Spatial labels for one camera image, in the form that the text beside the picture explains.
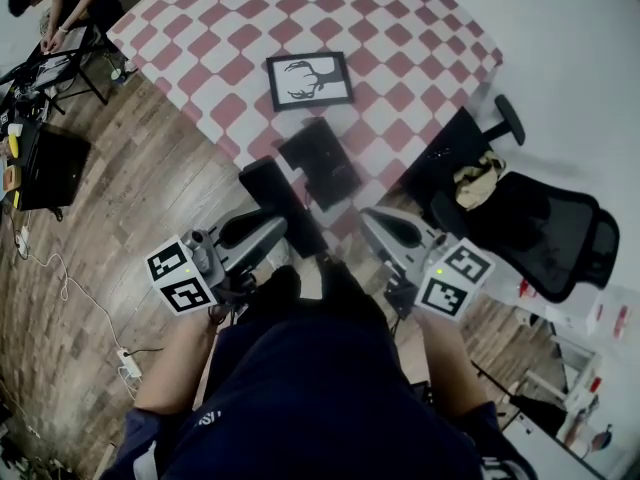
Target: desk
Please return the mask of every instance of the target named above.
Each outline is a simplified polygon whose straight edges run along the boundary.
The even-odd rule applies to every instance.
[[[82,27],[78,28],[80,28],[78,33],[82,34],[82,39],[77,49],[57,52],[51,55],[43,55],[40,50],[40,44],[38,44],[33,52],[31,52],[31,55],[29,55],[29,58],[23,64],[12,69],[9,73],[6,73],[2,77],[2,80],[0,80],[0,84],[13,80],[13,83],[11,84],[6,97],[2,102],[2,110],[4,110],[7,106],[15,105],[15,101],[17,101],[17,99],[19,98],[19,96],[16,97],[16,94],[20,91],[25,91],[25,88],[31,91],[31,84],[33,84],[36,80],[40,66],[47,62],[48,59],[53,57],[67,57],[69,59],[69,63],[54,79],[40,84],[37,89],[33,89],[33,91],[37,91],[42,94],[49,101],[49,103],[51,103],[51,105],[63,115],[65,114],[65,112],[57,104],[57,101],[71,98],[73,96],[78,96],[87,92],[93,92],[103,105],[107,104],[107,100],[105,99],[105,97],[102,96],[100,91],[98,91],[98,89],[93,85],[87,74],[82,69],[82,59],[86,54],[104,50],[106,47],[103,44],[92,45],[91,42],[94,38],[93,25],[85,26],[84,29],[82,29]],[[49,95],[46,93],[46,89],[49,89],[50,87],[61,84],[68,80],[73,80],[76,75],[80,75],[80,77],[89,87],[88,89],[84,89],[72,94],[65,94],[63,96],[54,96],[53,98],[49,97]]]
[[[90,144],[59,128],[17,118],[22,124],[18,137],[19,156],[10,158],[9,165],[22,169],[22,184],[7,192],[11,204],[19,193],[20,211],[69,206],[80,184],[82,170]]]
[[[502,61],[454,0],[142,0],[108,36],[238,167],[276,158],[302,201],[274,143],[324,116],[363,182],[310,204],[332,248]],[[326,49],[344,52],[355,103],[275,113],[265,59]]]

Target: hand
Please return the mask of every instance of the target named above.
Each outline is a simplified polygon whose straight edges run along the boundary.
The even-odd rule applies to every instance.
[[[42,40],[40,41],[40,51],[46,53],[51,48],[51,39],[53,39],[53,30],[47,29]]]
[[[64,43],[65,37],[66,34],[62,30],[58,29],[49,43],[49,53],[56,53],[62,46],[62,43]]]

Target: wooden floor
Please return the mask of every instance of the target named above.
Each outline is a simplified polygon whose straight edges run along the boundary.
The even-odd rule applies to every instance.
[[[150,291],[143,257],[171,235],[206,227],[252,201],[224,154],[142,76],[114,87],[102,59],[92,62],[89,71],[108,92],[109,105],[86,95],[64,102],[66,116],[52,116],[52,123],[84,136],[93,147],[64,221],[58,223],[46,211],[33,212],[31,253],[43,262],[54,252],[62,255],[69,274],[111,314],[122,346],[162,346],[172,317]],[[16,225],[24,218],[16,215]],[[385,274],[361,240],[352,245],[347,263],[382,301]],[[313,295],[316,274],[308,263],[298,267],[305,291]],[[268,266],[261,269],[259,278],[269,271]],[[74,285],[63,301],[62,280],[57,258],[50,268],[20,259],[5,218],[0,236],[0,398],[16,415],[12,434],[28,456],[56,457],[91,477],[105,446],[120,443],[132,400],[118,377],[117,347],[105,315]],[[511,308],[484,297],[463,332],[473,359],[505,385],[522,380],[527,368],[562,382],[544,322],[532,329],[520,327]],[[426,378],[421,336],[413,322],[401,324],[397,343],[409,378]],[[153,354],[136,359],[148,370]],[[488,389],[499,401],[502,395],[492,385]],[[525,392],[535,394],[530,387]]]

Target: yellow object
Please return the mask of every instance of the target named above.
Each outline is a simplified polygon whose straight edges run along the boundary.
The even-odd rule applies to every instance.
[[[18,158],[18,155],[20,154],[20,150],[18,149],[18,138],[13,133],[9,135],[9,149],[11,149],[13,158]]]

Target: white cable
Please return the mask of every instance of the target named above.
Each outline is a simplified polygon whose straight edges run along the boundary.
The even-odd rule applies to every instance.
[[[129,380],[129,379],[133,379],[133,377],[131,376],[131,373],[127,373],[127,376],[124,378],[124,380],[125,380],[125,381],[127,381],[127,380]],[[134,393],[137,393],[137,392],[138,392],[138,390],[137,390],[136,388],[134,388],[134,387],[133,387],[131,384],[129,384],[128,382],[127,382],[127,385],[129,386],[129,389],[130,389],[131,391],[133,391]]]
[[[60,256],[57,252],[53,253],[51,255],[51,257],[47,260],[46,263],[42,263],[38,258],[36,258],[33,254],[28,253],[27,254],[27,259],[28,258],[33,258],[34,260],[36,260],[41,266],[43,267],[48,267],[49,263],[51,263],[51,260],[55,257],[58,257],[58,259],[60,260],[60,263],[62,264],[62,268],[64,269],[64,283],[62,285],[62,289],[60,290],[60,297],[62,298],[63,301],[68,301],[69,300],[69,282],[72,282],[73,284],[75,284],[78,288],[80,288],[80,291],[82,293],[85,294],[85,296],[91,300],[91,302],[93,302],[96,306],[98,306],[98,308],[100,308],[100,310],[106,315],[107,317],[107,321],[109,322],[109,327],[111,327],[111,334],[113,334],[113,341],[115,341],[116,346],[118,348],[122,348],[122,346],[120,345],[120,343],[118,342],[118,338],[116,336],[116,331],[113,328],[113,321],[111,320],[111,315],[109,314],[109,312],[104,309],[100,304],[98,304],[98,302],[96,301],[96,299],[94,299],[91,295],[89,295],[85,289],[80,286],[80,284],[73,279],[72,277],[69,277],[69,273],[67,272],[67,266],[64,263],[64,260],[62,259],[62,256]]]
[[[133,396],[133,393],[131,392],[132,388],[129,386],[129,384],[127,384],[127,379],[125,379],[122,376],[122,370],[124,370],[124,369],[126,369],[124,366],[119,366],[118,367],[118,377],[120,377],[120,380],[124,384],[124,387],[127,388],[127,393],[129,393],[129,396],[131,397],[131,400],[133,400],[135,402],[136,397]]]

